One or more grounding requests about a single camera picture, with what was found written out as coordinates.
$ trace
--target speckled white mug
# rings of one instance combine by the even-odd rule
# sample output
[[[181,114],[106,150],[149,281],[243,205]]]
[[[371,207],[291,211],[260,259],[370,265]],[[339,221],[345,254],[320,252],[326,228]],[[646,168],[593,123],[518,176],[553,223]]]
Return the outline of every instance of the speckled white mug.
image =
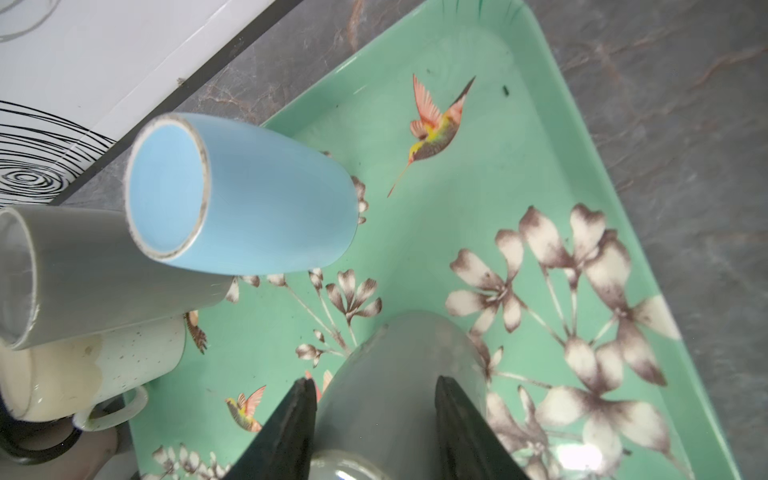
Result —
[[[86,431],[108,429],[147,404],[146,382],[176,367],[184,352],[184,319],[174,317],[26,350],[0,346],[0,394],[18,420],[47,422],[74,415]],[[98,419],[98,403],[136,389],[123,409]]]

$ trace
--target mint green tray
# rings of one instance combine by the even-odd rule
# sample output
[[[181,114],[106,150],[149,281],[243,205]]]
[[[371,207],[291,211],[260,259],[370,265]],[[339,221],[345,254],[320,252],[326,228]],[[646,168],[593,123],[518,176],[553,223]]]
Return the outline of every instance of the mint green tray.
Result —
[[[475,82],[453,142],[416,161],[388,198],[417,141],[414,74],[443,112]],[[293,380],[309,370],[327,381],[345,349],[410,310],[471,331],[487,362],[489,423],[531,478],[739,478],[522,2],[428,0],[266,126],[331,152],[358,181],[365,222],[324,278],[241,280],[237,304],[200,312],[208,350],[188,342],[131,422],[146,478],[221,476]],[[252,416],[225,402],[262,386]]]

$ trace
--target cup rim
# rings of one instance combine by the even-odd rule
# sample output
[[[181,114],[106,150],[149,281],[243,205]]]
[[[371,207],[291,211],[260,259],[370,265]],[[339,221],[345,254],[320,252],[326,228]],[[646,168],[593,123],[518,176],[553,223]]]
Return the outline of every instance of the cup rim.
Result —
[[[138,151],[141,146],[160,127],[166,127],[173,125],[184,130],[187,135],[195,143],[197,147],[197,153],[200,157],[200,163],[203,170],[203,199],[200,202],[200,212],[197,215],[197,221],[192,228],[192,231],[187,235],[187,238],[179,245],[169,252],[161,252],[147,245],[144,239],[138,232],[136,225],[131,215],[131,172],[133,170],[134,162]],[[178,113],[162,114],[153,120],[149,121],[139,131],[136,136],[136,140],[131,146],[131,153],[128,156],[127,166],[125,168],[125,174],[123,176],[123,192],[124,192],[124,205],[125,205],[125,218],[128,223],[128,232],[131,234],[131,238],[134,239],[134,243],[139,247],[139,250],[150,257],[152,260],[167,262],[168,260],[174,260],[184,254],[192,246],[194,241],[200,235],[203,229],[203,224],[208,215],[208,206],[210,204],[210,160],[208,157],[208,150],[205,147],[202,137],[198,134],[194,126],[182,115]]]
[[[29,311],[26,319],[26,326],[24,328],[24,332],[17,338],[14,338],[12,342],[8,341],[7,339],[2,340],[2,342],[5,345],[8,345],[10,346],[11,349],[16,350],[19,346],[24,345],[27,342],[27,339],[29,338],[31,331],[35,326],[35,317],[37,316],[37,308],[35,308],[35,304],[37,303],[37,298],[38,298],[38,280],[39,280],[38,260],[35,255],[35,242],[32,239],[32,235],[29,231],[29,225],[27,225],[27,222],[24,216],[20,214],[16,209],[16,207],[14,206],[8,206],[0,210],[0,217],[3,215],[11,215],[22,227],[22,231],[24,232],[24,236],[27,242],[27,250],[29,252],[29,262],[32,270],[32,282],[31,282],[31,288],[29,292],[31,301],[29,302]],[[7,330],[0,326],[0,332],[6,333]]]

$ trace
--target black swirl pattern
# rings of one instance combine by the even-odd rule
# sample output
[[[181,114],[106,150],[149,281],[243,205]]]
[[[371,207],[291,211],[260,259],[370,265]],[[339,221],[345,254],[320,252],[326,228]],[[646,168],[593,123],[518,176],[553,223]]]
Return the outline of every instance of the black swirl pattern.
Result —
[[[66,118],[0,101],[0,207],[48,203],[113,144]]]

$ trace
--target gray cup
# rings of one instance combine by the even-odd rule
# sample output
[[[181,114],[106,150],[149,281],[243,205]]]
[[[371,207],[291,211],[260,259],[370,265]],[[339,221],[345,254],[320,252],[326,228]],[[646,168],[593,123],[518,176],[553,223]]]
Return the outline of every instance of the gray cup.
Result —
[[[440,478],[439,376],[453,377],[485,415],[481,360],[456,325],[414,312],[374,333],[323,393],[310,480]]]
[[[0,210],[0,337],[14,350],[211,306],[231,282],[146,258],[118,212]]]

